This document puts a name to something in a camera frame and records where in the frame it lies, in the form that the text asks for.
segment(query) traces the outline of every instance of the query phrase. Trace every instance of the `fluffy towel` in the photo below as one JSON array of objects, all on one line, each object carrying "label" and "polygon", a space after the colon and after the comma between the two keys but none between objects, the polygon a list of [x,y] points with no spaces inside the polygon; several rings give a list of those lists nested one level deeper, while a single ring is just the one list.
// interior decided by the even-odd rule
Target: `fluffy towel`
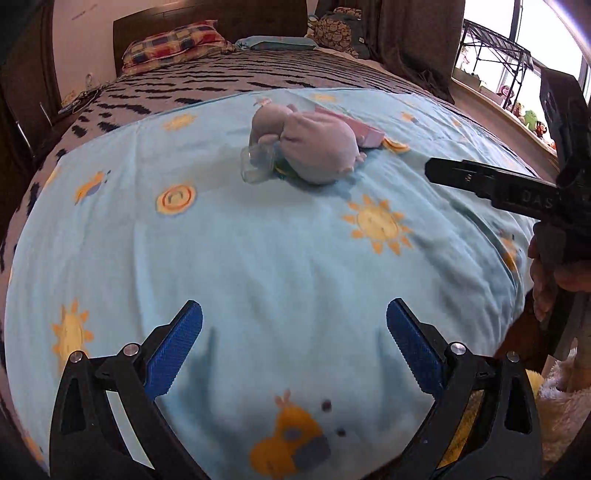
[{"label": "fluffy towel", "polygon": [[566,393],[577,349],[564,362],[556,362],[536,401],[542,428],[545,468],[556,463],[574,440],[591,411],[591,387]]}]

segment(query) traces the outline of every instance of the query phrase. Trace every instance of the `pink plush toy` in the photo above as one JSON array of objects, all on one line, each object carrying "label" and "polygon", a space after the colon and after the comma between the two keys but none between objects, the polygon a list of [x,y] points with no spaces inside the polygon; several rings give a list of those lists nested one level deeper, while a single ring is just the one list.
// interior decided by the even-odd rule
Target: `pink plush toy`
[{"label": "pink plush toy", "polygon": [[279,143],[281,154],[305,181],[327,184],[342,179],[365,159],[353,129],[324,112],[298,112],[294,105],[267,103],[252,118],[250,145]]}]

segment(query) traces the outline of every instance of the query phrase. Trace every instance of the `window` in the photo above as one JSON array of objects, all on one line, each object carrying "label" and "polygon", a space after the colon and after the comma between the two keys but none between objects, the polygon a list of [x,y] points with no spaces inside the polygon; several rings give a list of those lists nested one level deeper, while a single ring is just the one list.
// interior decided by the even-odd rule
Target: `window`
[{"label": "window", "polygon": [[[464,17],[483,27],[509,37],[515,0],[497,0],[496,2],[483,2],[482,0],[466,0]],[[499,88],[499,81],[503,75],[503,66],[487,60],[496,60],[497,57],[491,51],[483,48],[480,60],[476,63],[476,49],[468,47],[466,52],[467,62],[462,63],[462,56],[457,67],[468,73],[478,75],[484,86],[493,92]]]},{"label": "window", "polygon": [[548,68],[579,78],[581,50],[544,0],[523,0],[517,43]]},{"label": "window", "polygon": [[466,0],[464,17],[509,37],[514,6],[515,0],[496,0],[495,2]]},{"label": "window", "polygon": [[[523,12],[517,43],[527,48],[540,63],[553,70],[579,78],[582,54],[562,21],[543,0],[522,0]],[[540,77],[528,71],[518,101],[533,110],[538,120],[547,124],[540,103]]]},{"label": "window", "polygon": [[583,89],[583,95],[585,96],[585,101],[589,103],[591,101],[591,68],[589,65],[587,67],[587,74],[586,74],[586,82],[585,87]]},{"label": "window", "polygon": [[[591,68],[583,60],[579,46],[556,13],[544,0],[466,0],[465,18],[513,39],[529,50],[535,60],[534,72],[528,70],[517,101],[524,110],[535,112],[538,120],[547,124],[540,103],[540,66],[569,73],[579,80],[583,94],[591,100]],[[482,50],[481,60],[492,60],[492,53]],[[457,67],[468,73],[474,70],[476,50],[468,47],[460,55]],[[478,61],[474,73],[494,92],[502,85],[510,85],[508,71],[500,64]],[[545,140],[551,140],[548,133]]]}]

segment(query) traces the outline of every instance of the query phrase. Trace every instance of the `curtain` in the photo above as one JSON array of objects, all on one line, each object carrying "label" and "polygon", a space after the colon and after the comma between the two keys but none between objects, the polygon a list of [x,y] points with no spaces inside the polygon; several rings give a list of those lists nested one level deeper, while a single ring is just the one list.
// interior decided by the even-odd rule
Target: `curtain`
[{"label": "curtain", "polygon": [[450,103],[465,0],[358,0],[372,59]]}]

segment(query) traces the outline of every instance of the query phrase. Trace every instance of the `plastic container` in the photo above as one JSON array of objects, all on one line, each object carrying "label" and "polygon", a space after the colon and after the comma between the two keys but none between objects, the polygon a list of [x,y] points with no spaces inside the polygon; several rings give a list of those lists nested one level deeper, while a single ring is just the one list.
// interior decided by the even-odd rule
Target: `plastic container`
[{"label": "plastic container", "polygon": [[277,144],[257,144],[242,149],[241,174],[246,183],[256,184],[272,177],[275,162],[279,158],[277,147]]}]

